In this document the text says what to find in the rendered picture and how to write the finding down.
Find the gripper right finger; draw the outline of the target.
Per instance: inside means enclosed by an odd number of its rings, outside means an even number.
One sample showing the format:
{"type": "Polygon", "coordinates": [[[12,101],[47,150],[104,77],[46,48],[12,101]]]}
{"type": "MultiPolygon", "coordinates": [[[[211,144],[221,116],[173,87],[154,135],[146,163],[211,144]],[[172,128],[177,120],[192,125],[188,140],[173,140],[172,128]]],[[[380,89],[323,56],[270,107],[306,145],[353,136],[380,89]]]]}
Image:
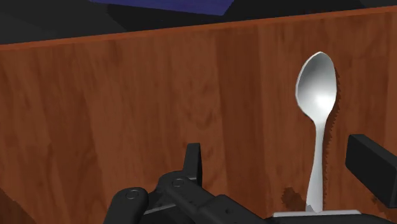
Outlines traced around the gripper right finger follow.
{"type": "Polygon", "coordinates": [[[397,156],[364,134],[348,137],[345,166],[387,208],[397,208],[397,156]]]}

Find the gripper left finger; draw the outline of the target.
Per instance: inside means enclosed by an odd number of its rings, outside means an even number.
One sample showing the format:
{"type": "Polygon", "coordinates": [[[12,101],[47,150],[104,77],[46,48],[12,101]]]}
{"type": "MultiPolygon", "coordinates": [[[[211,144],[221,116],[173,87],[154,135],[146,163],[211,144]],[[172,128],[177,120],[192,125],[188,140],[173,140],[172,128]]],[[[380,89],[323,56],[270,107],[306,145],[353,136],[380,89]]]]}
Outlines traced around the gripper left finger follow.
{"type": "Polygon", "coordinates": [[[186,147],[183,168],[162,175],[148,193],[141,187],[125,188],[111,201],[103,224],[139,224],[144,215],[178,208],[194,224],[224,224],[214,207],[215,196],[202,188],[202,157],[199,143],[186,147]]]}

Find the silver metal spoon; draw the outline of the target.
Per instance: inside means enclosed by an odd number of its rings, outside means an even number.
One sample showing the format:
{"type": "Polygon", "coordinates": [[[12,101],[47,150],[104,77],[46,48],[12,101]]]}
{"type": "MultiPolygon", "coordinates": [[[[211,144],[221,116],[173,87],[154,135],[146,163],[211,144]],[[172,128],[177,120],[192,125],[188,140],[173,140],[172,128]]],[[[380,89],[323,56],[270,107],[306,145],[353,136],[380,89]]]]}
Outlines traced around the silver metal spoon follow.
{"type": "Polygon", "coordinates": [[[323,210],[323,139],[327,119],[337,97],[333,61],[324,52],[310,56],[299,72],[295,86],[298,107],[315,125],[315,147],[306,196],[306,211],[323,210]]]}

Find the brown wooden table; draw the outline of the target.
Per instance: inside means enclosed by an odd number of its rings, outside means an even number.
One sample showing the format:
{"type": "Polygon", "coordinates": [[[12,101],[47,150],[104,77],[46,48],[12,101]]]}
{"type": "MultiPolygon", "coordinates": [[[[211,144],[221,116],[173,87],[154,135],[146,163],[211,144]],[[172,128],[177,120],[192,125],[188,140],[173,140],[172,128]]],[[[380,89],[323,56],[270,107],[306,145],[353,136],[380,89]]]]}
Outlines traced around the brown wooden table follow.
{"type": "Polygon", "coordinates": [[[338,76],[324,208],[397,221],[345,167],[347,138],[397,153],[397,6],[0,45],[0,224],[102,224],[113,195],[182,168],[261,217],[302,210],[315,128],[303,63],[338,76]]]}

